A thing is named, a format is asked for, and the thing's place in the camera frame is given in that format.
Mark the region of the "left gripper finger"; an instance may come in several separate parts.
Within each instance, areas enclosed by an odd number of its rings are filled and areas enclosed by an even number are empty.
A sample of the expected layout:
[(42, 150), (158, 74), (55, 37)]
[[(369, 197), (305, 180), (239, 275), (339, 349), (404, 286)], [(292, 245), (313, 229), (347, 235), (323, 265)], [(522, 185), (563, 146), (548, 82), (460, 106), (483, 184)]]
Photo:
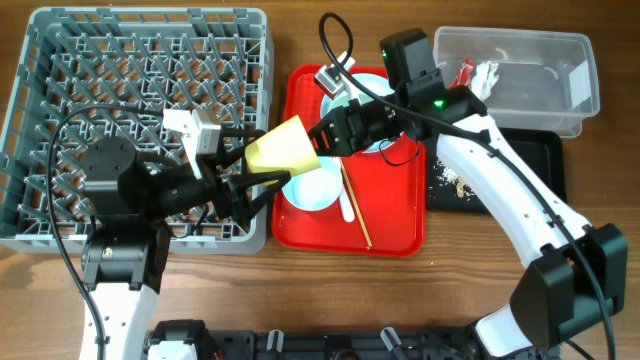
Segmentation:
[(233, 175), (228, 178), (231, 199), (231, 218), (247, 229), (252, 219), (271, 203), (289, 181), (291, 175), (286, 170)]
[[(245, 150), (249, 144), (265, 134), (266, 132), (261, 129), (251, 130), (223, 127), (220, 130), (218, 145), (214, 156), (214, 158), (216, 159), (216, 163), (221, 168), (230, 167), (233, 163), (240, 160), (245, 155)], [(239, 147), (227, 150), (224, 143), (225, 139), (240, 139), (243, 141), (243, 144)]]

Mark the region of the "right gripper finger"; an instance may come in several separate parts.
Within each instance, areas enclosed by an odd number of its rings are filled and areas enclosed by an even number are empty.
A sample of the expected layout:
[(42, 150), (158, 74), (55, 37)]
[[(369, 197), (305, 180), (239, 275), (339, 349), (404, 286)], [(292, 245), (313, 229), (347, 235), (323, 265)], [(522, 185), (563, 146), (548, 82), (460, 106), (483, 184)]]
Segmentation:
[(311, 138), (314, 151), (318, 156), (323, 157), (344, 157), (345, 148), (342, 145), (336, 145), (331, 140), (327, 140), (324, 135), (317, 135)]
[(328, 142), (339, 142), (345, 135), (345, 115), (327, 114), (307, 132), (307, 135), (310, 139), (326, 136)]

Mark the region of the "yellow plastic cup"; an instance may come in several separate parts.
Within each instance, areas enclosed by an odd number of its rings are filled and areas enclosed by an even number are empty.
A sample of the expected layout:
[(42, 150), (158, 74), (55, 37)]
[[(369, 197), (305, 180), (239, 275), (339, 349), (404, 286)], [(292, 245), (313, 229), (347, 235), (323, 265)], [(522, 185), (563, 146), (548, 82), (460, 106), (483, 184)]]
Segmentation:
[(252, 173), (288, 171), (292, 177), (321, 167), (298, 116), (278, 125), (246, 147), (244, 158)]

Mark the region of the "light blue bowl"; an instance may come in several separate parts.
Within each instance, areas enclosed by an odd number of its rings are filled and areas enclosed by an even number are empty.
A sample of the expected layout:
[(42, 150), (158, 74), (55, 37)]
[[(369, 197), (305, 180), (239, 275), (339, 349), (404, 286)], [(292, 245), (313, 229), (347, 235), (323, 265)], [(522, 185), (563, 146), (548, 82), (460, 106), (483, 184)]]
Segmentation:
[(293, 177), (282, 189), (285, 199), (295, 208), (315, 212), (328, 208), (342, 191), (340, 163), (332, 157), (320, 157), (320, 168)]

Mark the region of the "white plastic fork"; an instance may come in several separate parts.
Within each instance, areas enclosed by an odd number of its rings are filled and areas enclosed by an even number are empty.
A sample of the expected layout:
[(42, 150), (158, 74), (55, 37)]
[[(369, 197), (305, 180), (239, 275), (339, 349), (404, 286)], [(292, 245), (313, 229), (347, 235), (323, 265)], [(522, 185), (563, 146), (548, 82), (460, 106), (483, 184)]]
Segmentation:
[(355, 220), (355, 213), (347, 193), (345, 175), (342, 175), (342, 188), (339, 194), (339, 204), (344, 221), (347, 223), (353, 222)]

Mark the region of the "rice and food scraps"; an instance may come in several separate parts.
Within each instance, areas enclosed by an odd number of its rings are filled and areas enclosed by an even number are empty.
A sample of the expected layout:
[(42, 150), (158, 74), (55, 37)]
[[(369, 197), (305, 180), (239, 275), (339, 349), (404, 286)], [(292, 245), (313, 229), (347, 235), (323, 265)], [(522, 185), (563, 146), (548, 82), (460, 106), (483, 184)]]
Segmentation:
[(451, 185), (455, 188), (456, 197), (468, 201), (473, 190), (470, 186), (451, 168), (447, 167), (441, 160), (437, 160), (435, 164), (436, 179), (441, 186)]

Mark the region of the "red snack wrapper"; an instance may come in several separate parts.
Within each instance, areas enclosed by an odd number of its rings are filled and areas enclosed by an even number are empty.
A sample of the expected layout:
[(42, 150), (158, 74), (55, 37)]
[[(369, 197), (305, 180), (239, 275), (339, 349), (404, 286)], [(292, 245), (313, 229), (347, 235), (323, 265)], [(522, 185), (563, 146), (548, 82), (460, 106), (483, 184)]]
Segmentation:
[(475, 62), (469, 58), (465, 58), (450, 87), (455, 88), (458, 86), (465, 86), (470, 88), (475, 68)]

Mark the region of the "pale green bowl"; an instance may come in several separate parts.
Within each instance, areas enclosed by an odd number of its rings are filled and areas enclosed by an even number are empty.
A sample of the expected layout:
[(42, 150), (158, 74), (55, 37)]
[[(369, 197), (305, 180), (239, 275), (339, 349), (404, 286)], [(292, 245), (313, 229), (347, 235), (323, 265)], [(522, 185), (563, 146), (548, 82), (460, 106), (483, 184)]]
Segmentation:
[[(323, 118), (327, 113), (337, 107), (346, 107), (349, 102), (349, 96), (347, 93), (340, 94), (335, 100), (330, 99), (325, 95), (320, 104), (320, 117)], [(384, 150), (392, 145), (392, 142), (377, 141), (363, 151), (364, 154), (373, 154), (380, 149)]]

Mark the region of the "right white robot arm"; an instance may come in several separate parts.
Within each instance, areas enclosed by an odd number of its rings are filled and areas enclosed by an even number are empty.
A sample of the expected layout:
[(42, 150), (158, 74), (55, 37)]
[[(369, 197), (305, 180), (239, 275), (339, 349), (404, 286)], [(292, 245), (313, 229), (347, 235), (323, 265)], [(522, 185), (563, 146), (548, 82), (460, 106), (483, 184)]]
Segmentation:
[(571, 344), (594, 325), (612, 332), (624, 306), (628, 243), (593, 226), (518, 156), (484, 103), (447, 87), (430, 41), (414, 28), (384, 38), (391, 93), (330, 111), (311, 130), (322, 156), (349, 157), (400, 135), (422, 142), (456, 172), (511, 240), (524, 274), (509, 302), (471, 326), (469, 359), (506, 359)]

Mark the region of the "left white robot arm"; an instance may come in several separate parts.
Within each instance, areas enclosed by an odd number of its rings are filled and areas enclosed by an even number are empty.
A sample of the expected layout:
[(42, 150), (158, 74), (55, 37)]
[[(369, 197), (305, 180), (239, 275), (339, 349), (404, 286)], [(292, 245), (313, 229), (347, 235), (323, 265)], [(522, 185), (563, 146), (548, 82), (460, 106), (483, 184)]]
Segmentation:
[(83, 160), (85, 194), (97, 212), (82, 254), (89, 294), (83, 359), (221, 359), (224, 351), (202, 320), (149, 326), (171, 239), (166, 220), (198, 206), (241, 226), (291, 178), (286, 170), (221, 178), (217, 169), (245, 154), (215, 150), (177, 164), (141, 152), (123, 137), (91, 145)]

